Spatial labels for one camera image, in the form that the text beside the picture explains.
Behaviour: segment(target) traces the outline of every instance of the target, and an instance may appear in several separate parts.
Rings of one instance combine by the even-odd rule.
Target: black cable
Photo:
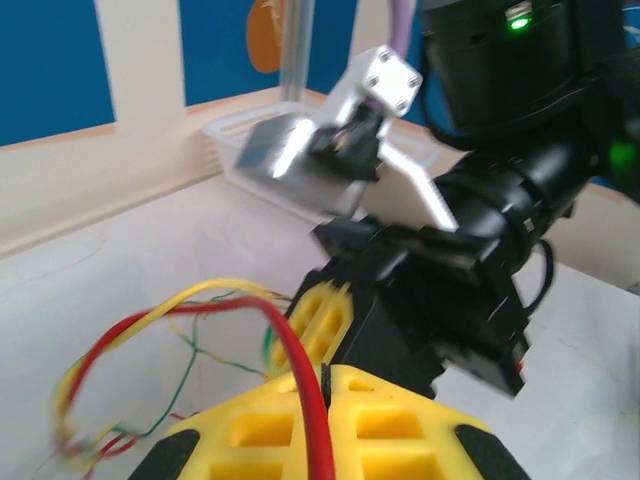
[[[545,259],[545,272],[544,272],[544,280],[542,282],[542,287],[540,287],[540,291],[538,292],[538,296],[531,302],[528,307],[525,307],[524,311],[527,314],[527,317],[533,315],[533,313],[538,309],[544,297],[549,293],[549,289],[551,288],[551,284],[553,283],[553,279],[555,277],[555,255],[553,253],[553,247],[546,240],[540,239],[538,244],[542,247],[542,251],[544,252]]]

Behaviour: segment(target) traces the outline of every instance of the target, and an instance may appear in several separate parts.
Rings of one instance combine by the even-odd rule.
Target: black cylindrical joint
[[[569,12],[568,0],[427,3],[428,56],[460,131],[500,137],[552,116],[577,75]]]
[[[595,147],[574,115],[465,156],[436,184],[460,231],[496,238],[513,274],[594,174]]]

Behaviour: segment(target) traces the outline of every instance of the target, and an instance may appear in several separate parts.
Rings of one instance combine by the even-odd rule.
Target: orange object
[[[260,73],[280,69],[285,0],[256,0],[247,18],[247,50]]]

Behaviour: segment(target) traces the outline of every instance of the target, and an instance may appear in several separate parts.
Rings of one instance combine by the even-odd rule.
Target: plastic container
[[[214,152],[214,161],[219,162],[226,178],[231,183],[297,215],[317,222],[323,218],[321,215],[302,209],[280,198],[264,186],[242,176],[233,168],[256,123],[285,113],[310,115],[314,111],[315,107],[307,104],[277,102],[220,117],[205,123],[202,130],[212,141],[211,149]],[[425,168],[428,168],[435,161],[441,151],[440,147],[434,144],[426,134],[411,133],[397,126],[391,129],[387,138],[388,141]]]

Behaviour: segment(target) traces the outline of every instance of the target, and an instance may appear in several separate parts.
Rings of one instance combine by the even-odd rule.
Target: blue wall
[[[255,0],[180,0],[185,102],[210,102],[278,85],[262,74],[246,48],[247,17]]]
[[[92,1],[0,1],[0,146],[114,121]]]
[[[424,16],[421,13],[417,13],[413,19],[413,32],[411,35],[411,44],[409,45],[409,52],[407,53],[407,61],[413,68],[420,71],[420,57],[422,55],[422,33],[425,31]],[[411,109],[404,116],[405,120],[408,120],[419,125],[424,125],[424,119],[420,112],[419,102],[416,100],[411,105]],[[442,95],[440,86],[440,80],[437,76],[432,75],[429,79],[429,89],[427,91],[427,105],[429,106],[429,112],[436,124],[453,129],[448,107]]]
[[[627,41],[629,45],[640,44],[640,2],[629,2],[625,8],[627,27],[634,28],[634,31],[627,30]]]
[[[187,105],[278,85],[277,72],[260,73],[249,59],[246,25],[254,1],[180,0]],[[357,3],[316,1],[309,88],[327,93],[344,71]]]
[[[347,68],[357,6],[358,0],[316,0],[307,81],[311,90],[329,93]]]

